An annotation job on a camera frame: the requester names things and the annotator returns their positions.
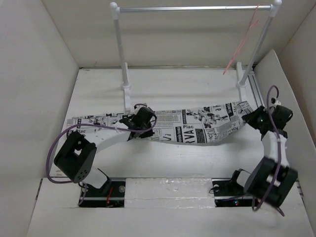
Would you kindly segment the newspaper print trousers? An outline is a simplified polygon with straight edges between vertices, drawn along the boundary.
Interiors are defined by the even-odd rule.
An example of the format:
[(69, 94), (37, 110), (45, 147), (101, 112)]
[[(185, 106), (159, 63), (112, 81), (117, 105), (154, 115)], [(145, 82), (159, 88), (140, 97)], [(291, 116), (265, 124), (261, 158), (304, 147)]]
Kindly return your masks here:
[[(154, 135), (144, 139), (172, 144), (214, 144), (240, 130), (245, 124), (242, 116), (253, 112), (253, 109), (248, 102), (244, 101), (154, 112), (157, 116), (153, 127)], [(98, 124), (110, 126), (129, 115), (131, 114), (110, 113), (71, 118), (67, 121), (67, 136), (73, 131), (83, 135), (96, 132), (100, 130)]]

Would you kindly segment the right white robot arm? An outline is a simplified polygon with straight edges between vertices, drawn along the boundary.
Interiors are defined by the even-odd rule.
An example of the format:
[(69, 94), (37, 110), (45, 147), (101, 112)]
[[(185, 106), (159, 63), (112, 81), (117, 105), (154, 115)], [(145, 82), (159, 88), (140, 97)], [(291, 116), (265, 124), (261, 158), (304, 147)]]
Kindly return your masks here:
[(239, 201), (245, 195), (251, 195), (252, 208), (257, 210), (265, 202), (275, 209), (280, 209), (286, 196), (298, 178), (298, 172), (289, 167), (286, 161), (285, 143), (287, 132), (286, 123), (292, 118), (293, 112), (281, 105), (267, 110), (260, 106), (242, 119), (252, 128), (259, 130), (264, 146), (264, 156), (249, 174), (246, 182), (239, 177), (242, 169), (234, 171), (228, 188), (239, 197), (227, 201), (233, 206), (239, 206)]

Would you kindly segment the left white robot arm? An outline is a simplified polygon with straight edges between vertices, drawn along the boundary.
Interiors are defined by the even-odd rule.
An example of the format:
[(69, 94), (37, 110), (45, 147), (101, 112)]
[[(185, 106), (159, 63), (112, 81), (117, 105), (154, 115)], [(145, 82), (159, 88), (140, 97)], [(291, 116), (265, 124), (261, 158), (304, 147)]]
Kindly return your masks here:
[(88, 191), (100, 196), (110, 191), (111, 179), (93, 167), (96, 154), (118, 143), (154, 134), (155, 112), (140, 106), (134, 114), (124, 116), (110, 126), (97, 125), (100, 130), (83, 135), (73, 131), (54, 158), (54, 164), (75, 184), (82, 183)]

